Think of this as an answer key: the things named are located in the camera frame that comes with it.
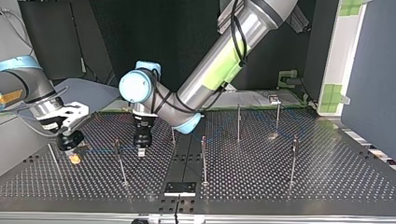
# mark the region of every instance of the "blue ring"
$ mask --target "blue ring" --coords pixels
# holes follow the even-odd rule
[[[200,120],[201,120],[201,114],[196,113],[187,122],[185,122],[182,125],[179,125],[177,127],[174,127],[174,129],[176,129],[180,133],[184,133],[184,134],[190,133],[195,129],[195,127],[197,126],[197,124],[199,123]]]
[[[12,59],[8,59],[0,62],[0,72],[8,69],[15,68],[38,68],[42,69],[38,62],[32,56],[21,56]]]

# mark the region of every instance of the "white cable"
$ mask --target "white cable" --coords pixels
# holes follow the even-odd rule
[[[111,79],[107,82],[107,86],[110,85],[111,80],[113,80],[113,78],[114,78],[115,76],[116,76],[115,74],[113,74],[113,76],[111,76]]]
[[[21,18],[20,16],[18,16],[15,12],[11,11],[11,10],[8,11],[8,12],[6,12],[6,13],[9,13],[9,14],[11,14],[12,16],[14,16],[15,18],[17,18],[17,20],[18,20],[18,21],[21,23],[21,25],[22,25],[22,29],[23,29],[23,32],[24,32],[24,35],[25,35],[24,39],[28,40],[28,39],[29,39],[29,35],[27,34],[26,25],[24,24],[22,18]]]
[[[10,15],[13,15],[14,17],[16,17],[16,18],[18,19],[18,21],[20,21],[20,23],[21,23],[21,25],[22,25],[22,29],[23,29],[23,31],[25,32],[25,35],[27,36],[26,30],[25,30],[26,28],[25,28],[25,25],[24,25],[23,21],[21,20],[21,18],[20,18],[17,14],[15,14],[13,11],[8,10],[8,9],[6,9],[6,8],[0,8],[0,10],[1,10],[2,14],[3,14],[3,18],[9,23],[9,25],[10,25],[10,26],[12,27],[12,29],[14,30],[15,34],[17,34],[17,36],[20,38],[20,40],[21,40],[26,46],[28,46],[29,48],[33,49],[32,45],[29,44],[29,43],[21,36],[21,34],[18,32],[17,28],[15,28],[14,24],[12,24],[12,22],[7,18],[6,13],[9,13]]]

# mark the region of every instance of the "vertical metal pin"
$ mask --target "vertical metal pin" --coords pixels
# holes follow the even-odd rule
[[[238,105],[238,136],[237,141],[240,141],[240,122],[241,122],[241,107]]]
[[[293,138],[292,147],[291,147],[291,150],[292,150],[292,153],[293,153],[293,164],[291,166],[290,188],[294,185],[294,181],[293,181],[294,169],[295,169],[296,158],[298,156],[299,149],[300,149],[300,141],[299,141],[299,138],[298,138],[297,134],[295,134],[294,138]]]
[[[126,179],[126,174],[125,174],[125,170],[123,167],[123,163],[122,163],[122,155],[121,155],[121,149],[120,149],[120,139],[116,138],[115,142],[114,142],[114,151],[116,153],[116,159],[119,161],[120,163],[120,168],[122,171],[122,178],[123,178],[123,185],[124,186],[128,186],[128,181]]]
[[[201,157],[204,161],[204,186],[207,186],[209,183],[207,182],[207,176],[206,176],[206,138],[202,136],[202,141],[201,141],[201,146],[202,146],[202,151],[201,151]]]
[[[55,156],[55,152],[53,151],[52,145],[50,143],[48,143],[47,146],[49,147],[50,155],[56,164],[56,168],[58,169],[59,174],[61,174],[61,167],[59,167],[59,161],[58,161],[58,158],[56,158],[56,156]]]
[[[171,128],[171,130],[172,130],[172,143],[175,144],[176,143],[175,130],[173,128]]]
[[[276,109],[276,133],[278,133],[279,128],[279,117],[280,117],[280,107],[282,103],[280,101],[277,102],[277,109]]]

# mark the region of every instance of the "metal plate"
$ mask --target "metal plate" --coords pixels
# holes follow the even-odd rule
[[[214,112],[207,119],[209,186],[201,186],[197,213],[396,215],[396,173],[330,121],[312,110],[284,109],[278,137],[272,139],[275,110],[242,111],[241,116],[239,145],[235,111]],[[295,134],[300,154],[291,185]]]
[[[46,210],[54,211],[97,211],[104,205],[103,208],[110,211],[158,212],[158,199],[174,154],[170,126],[156,120],[152,147],[143,158],[137,157],[137,149],[133,147],[131,114],[95,114],[82,131],[92,150],[86,153],[81,164],[71,164],[61,151],[55,150],[60,161],[58,170],[45,148],[41,155],[28,159],[21,172],[0,186],[0,201],[9,202],[1,203],[0,207],[15,209],[15,202],[29,204],[27,201],[30,201],[44,202]],[[120,139],[123,150],[128,187],[122,185],[120,164],[113,150],[116,138]],[[72,206],[49,207],[51,202]],[[43,207],[26,209],[42,210]]]
[[[396,216],[396,173],[314,111],[210,112],[193,135],[177,136],[158,119],[147,157],[132,147],[128,114],[94,115],[83,128],[92,152],[71,165],[57,152],[61,172],[47,150],[0,178],[1,211],[206,215]],[[290,186],[291,139],[300,137],[295,184]],[[207,187],[200,147],[206,136]],[[111,144],[119,137],[131,185],[125,188]],[[165,198],[168,182],[196,182],[196,196]]]

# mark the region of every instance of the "silver robot arm segment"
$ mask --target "silver robot arm segment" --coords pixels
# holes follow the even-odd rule
[[[25,104],[5,110],[20,101]],[[0,62],[0,111],[18,112],[27,108],[43,129],[58,134],[60,150],[72,150],[84,139],[76,128],[89,114],[87,106],[77,102],[65,105],[31,56]]]
[[[246,46],[249,54],[270,30],[283,23],[296,3],[297,0],[246,0],[237,17],[246,42],[238,31],[232,32],[234,27],[229,27],[178,92],[170,92],[158,82],[156,74],[161,73],[161,67],[157,63],[138,62],[136,69],[121,79],[121,95],[136,104],[134,115],[138,119],[155,114],[181,133],[192,132],[201,118],[198,110],[218,87],[230,83],[241,70],[235,46],[240,49]]]

